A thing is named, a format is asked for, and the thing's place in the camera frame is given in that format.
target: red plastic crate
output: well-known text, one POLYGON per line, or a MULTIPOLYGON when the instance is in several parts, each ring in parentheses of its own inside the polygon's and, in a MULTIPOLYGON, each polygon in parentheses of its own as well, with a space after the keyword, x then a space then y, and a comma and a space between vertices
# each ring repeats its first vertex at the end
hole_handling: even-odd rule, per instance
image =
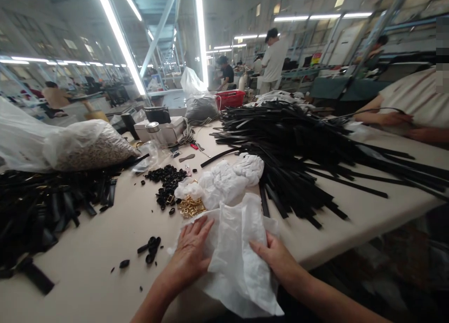
POLYGON ((216 94, 217 108, 224 110, 226 107, 239 107, 243 105, 245 92, 240 90, 223 91, 216 94))

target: black hair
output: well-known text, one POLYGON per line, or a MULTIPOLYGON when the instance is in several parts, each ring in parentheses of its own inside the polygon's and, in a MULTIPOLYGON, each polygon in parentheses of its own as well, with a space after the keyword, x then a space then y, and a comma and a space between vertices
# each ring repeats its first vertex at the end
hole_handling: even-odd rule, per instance
POLYGON ((267 37, 265 38, 265 43, 267 43, 271 37, 272 38, 277 37, 277 34, 279 34, 279 32, 277 31, 277 28, 270 29, 267 33, 267 37))
POLYGON ((222 55, 218 58, 218 64, 223 65, 228 63, 228 58, 225 55, 222 55))
POLYGON ((57 87, 58 87, 58 85, 57 85, 55 82, 52 82, 52 81, 47 81, 47 82, 45 82, 45 85, 46 85, 48 88, 57 88, 57 87))
POLYGON ((377 43, 381 45, 386 45, 388 43, 388 36, 382 35, 377 39, 377 43))

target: work table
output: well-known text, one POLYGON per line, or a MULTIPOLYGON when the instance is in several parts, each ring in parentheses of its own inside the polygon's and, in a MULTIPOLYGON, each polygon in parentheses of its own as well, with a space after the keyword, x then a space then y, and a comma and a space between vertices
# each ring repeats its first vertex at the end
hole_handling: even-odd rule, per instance
MULTIPOLYGON (((228 149, 216 145, 210 136, 214 122, 196 128, 196 140, 210 156, 228 149)), ((407 152, 416 162, 449 169, 448 152, 410 139, 380 133, 367 143, 407 152)), ((235 162, 238 157, 228 154, 204 169, 200 165, 207 156, 190 146, 181 147, 182 154, 170 164, 184 169, 198 169, 192 176, 199 178, 203 170, 210 170, 220 160, 235 162), (179 163, 189 154, 195 158, 179 163)), ((391 177, 386 173, 357 165, 353 170, 375 176, 391 177)), ((143 301, 151 284, 168 263, 167 248, 177 240, 183 218, 179 211, 172 216, 170 208, 162 212, 155 193, 161 183, 153 183, 131 170, 118 178, 115 204, 104 213, 90 218, 81 212, 81 225, 71 223, 59 238, 59 243, 48 252, 35 256, 35 264, 56 283, 53 290, 43 296, 23 275, 0 280, 0 317, 2 322, 128 322, 143 301), (150 236, 160 236, 163 249, 159 249, 154 263, 148 267, 145 253, 137 255, 137 248, 150 236), (130 266, 119 269, 122 260, 130 259, 130 266)), ((305 268, 315 268, 338 254, 418 218, 442 202, 421 190, 356 178, 357 184, 384 191, 389 198, 381 198, 349 186, 318 177, 317 185, 331 193, 334 202, 349 216, 342 220, 324 209, 315 217, 322 225, 316 229, 309 221, 291 214, 282 219, 271 200, 271 217, 278 220, 281 239, 305 268)), ((258 186, 247 189, 259 194, 258 186)), ((224 312, 221 303, 209 298, 192 286, 170 305, 165 322, 200 322, 224 312)))

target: ceiling light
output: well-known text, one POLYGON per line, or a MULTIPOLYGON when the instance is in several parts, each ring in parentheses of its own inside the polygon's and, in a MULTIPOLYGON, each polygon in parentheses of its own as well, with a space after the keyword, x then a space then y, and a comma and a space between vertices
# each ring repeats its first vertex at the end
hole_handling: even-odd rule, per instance
POLYGON ((201 73, 203 75, 203 82, 206 85, 209 85, 209 78, 207 74, 206 33, 204 29, 203 0, 195 0, 195 4, 196 4, 196 21, 200 40, 201 73))
POLYGON ((372 14, 373 13, 348 13, 343 16, 343 19, 365 18, 372 14))
POLYGON ((244 35, 244 36, 240 36, 240 37, 234 37, 234 40, 241 40, 241 39, 245 39, 245 38, 256 38, 257 35, 244 35))
POLYGON ((137 10, 136 5, 134 5, 134 2, 132 0, 126 0, 129 5, 131 6, 132 11, 134 12, 134 14, 137 16, 137 18, 139 19, 139 21, 142 21, 142 17, 140 16, 139 11, 137 10))
POLYGON ((18 60, 0 60, 1 63, 13 63, 13 64, 29 64, 27 61, 18 61, 18 60))
POLYGON ((122 51, 123 57, 126 61, 126 64, 130 68, 130 73, 132 76, 132 79, 134 80, 134 83, 136 84, 137 90, 140 95, 145 95, 145 87, 142 83, 142 79, 139 76, 139 73, 137 71, 137 67, 134 64, 134 60, 131 56, 131 52, 128 49, 128 46, 125 42, 125 38, 123 36, 123 32, 120 29, 120 26, 118 25, 117 18, 114 15, 114 11, 112 10, 112 6, 109 0, 100 0, 101 5, 103 6, 104 12, 106 13, 106 16, 109 20, 109 24, 111 25, 112 31, 114 32, 114 35, 116 37, 117 43, 120 47, 120 50, 122 51))
POLYGON ((285 17, 277 17, 277 18, 275 18, 275 22, 304 21, 304 20, 307 20, 308 18, 309 18, 308 15, 303 15, 303 16, 285 16, 285 17))
POLYGON ((18 56, 11 56, 11 58, 16 61, 48 62, 47 59, 32 59, 32 58, 23 58, 23 57, 18 57, 18 56))
POLYGON ((321 20, 321 19, 336 19, 339 18, 341 14, 323 14, 323 15, 312 15, 309 20, 321 20))

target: white shirt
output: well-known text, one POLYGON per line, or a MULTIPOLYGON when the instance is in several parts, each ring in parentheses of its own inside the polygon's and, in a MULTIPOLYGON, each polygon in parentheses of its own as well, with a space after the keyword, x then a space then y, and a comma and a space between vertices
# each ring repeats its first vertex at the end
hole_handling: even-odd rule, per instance
POLYGON ((267 49, 262 60, 262 65, 267 66, 263 74, 263 82, 274 82, 280 79, 288 49, 286 40, 276 41, 267 49))
POLYGON ((257 59, 253 64, 253 70, 255 73, 260 73, 262 71, 262 60, 257 59))
MULTIPOLYGON (((413 124, 418 127, 449 129, 449 94, 436 91, 438 76, 442 74, 438 74, 436 68, 432 67, 394 82, 379 92, 384 98, 381 107, 398 108, 413 115, 413 124)), ((382 109, 379 113, 392 111, 382 109)), ((406 131, 388 129, 399 134, 406 131)))

